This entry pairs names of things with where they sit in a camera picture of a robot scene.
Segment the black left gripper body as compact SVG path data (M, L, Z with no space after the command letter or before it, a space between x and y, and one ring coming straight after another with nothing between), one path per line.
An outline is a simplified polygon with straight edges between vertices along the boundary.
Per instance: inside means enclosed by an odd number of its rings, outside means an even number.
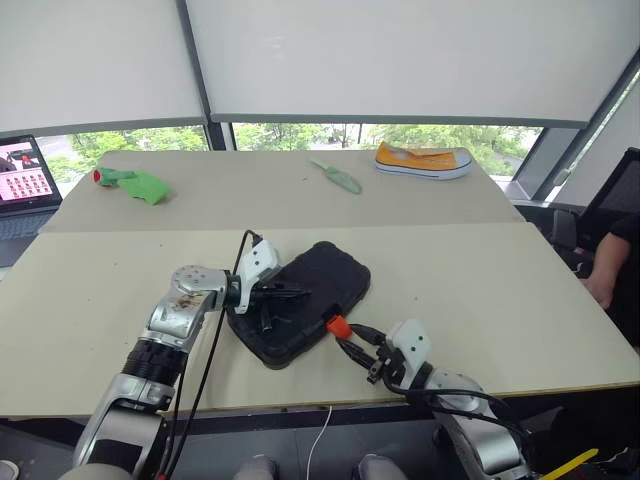
M277 286L257 283L251 289L249 296L249 305L262 305L264 302L275 298L279 293L280 289Z

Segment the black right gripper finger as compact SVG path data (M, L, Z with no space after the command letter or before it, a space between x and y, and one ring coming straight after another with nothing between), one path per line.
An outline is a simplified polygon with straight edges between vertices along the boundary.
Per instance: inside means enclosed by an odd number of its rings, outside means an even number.
M351 323L350 327L354 334L371 345L380 346L386 342L386 334L376 328L356 323Z
M367 371L370 371L374 367L376 360L359 345L351 342L350 340L341 338L337 338L336 342L351 360L365 368Z

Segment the person's right hand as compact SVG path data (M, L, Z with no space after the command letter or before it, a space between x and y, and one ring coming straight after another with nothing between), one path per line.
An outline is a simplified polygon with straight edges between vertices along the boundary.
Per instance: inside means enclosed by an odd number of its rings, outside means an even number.
M582 283L604 310L610 307L615 288L614 277L593 273L588 278L583 279Z

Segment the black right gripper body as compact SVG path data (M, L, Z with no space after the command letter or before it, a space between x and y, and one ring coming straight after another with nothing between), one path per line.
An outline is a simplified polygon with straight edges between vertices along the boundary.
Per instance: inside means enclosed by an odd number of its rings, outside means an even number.
M400 385L406 373L405 357L400 349L382 345L376 355L377 359L368 369L367 381L375 384L388 380L392 385Z

